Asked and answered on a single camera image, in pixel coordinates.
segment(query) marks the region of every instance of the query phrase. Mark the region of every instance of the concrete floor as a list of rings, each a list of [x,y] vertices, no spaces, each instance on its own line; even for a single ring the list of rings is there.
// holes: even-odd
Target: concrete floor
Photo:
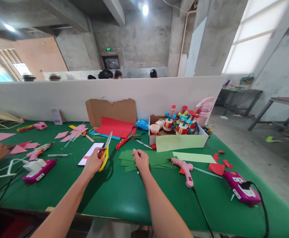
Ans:
[[[273,125],[257,124],[248,131],[250,118],[228,112],[228,120],[221,119],[223,111],[214,107],[209,119],[214,134],[289,204],[289,139]],[[283,142],[268,143],[268,136]]]

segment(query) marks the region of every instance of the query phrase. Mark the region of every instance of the scissor blade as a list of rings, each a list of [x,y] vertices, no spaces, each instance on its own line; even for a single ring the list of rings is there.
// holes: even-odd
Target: scissor blade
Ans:
[[[106,144],[105,144],[105,149],[107,148],[107,146],[109,145],[109,143],[110,143],[110,141],[111,141],[111,137],[112,137],[112,132],[109,134],[109,136],[108,136],[108,139],[107,139],[107,141],[106,141]]]

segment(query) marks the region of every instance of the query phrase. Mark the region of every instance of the ceiling light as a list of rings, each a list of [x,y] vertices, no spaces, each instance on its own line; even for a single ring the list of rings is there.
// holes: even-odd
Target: ceiling light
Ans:
[[[10,26],[8,24],[4,24],[4,25],[9,31],[13,31],[13,32],[15,31],[15,29],[12,26]]]
[[[143,15],[145,16],[149,13],[148,5],[143,5],[142,12],[143,12]]]

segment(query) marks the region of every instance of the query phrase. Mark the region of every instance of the scissors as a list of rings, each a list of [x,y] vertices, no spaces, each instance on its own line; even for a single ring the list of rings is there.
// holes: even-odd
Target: scissors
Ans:
[[[107,163],[108,160],[108,156],[109,156],[109,143],[111,141],[111,137],[112,137],[112,132],[110,133],[110,135],[108,136],[108,139],[106,141],[106,144],[104,145],[104,149],[103,151],[100,151],[100,157],[103,159],[105,158],[104,162],[102,163],[102,166],[100,167],[100,169],[98,170],[98,172],[102,171]]]

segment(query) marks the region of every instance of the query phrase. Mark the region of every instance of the wooden stick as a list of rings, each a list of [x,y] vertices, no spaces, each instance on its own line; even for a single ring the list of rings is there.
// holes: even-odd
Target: wooden stick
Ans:
[[[91,142],[95,142],[92,138],[90,138],[89,136],[86,135],[86,137],[91,141]]]

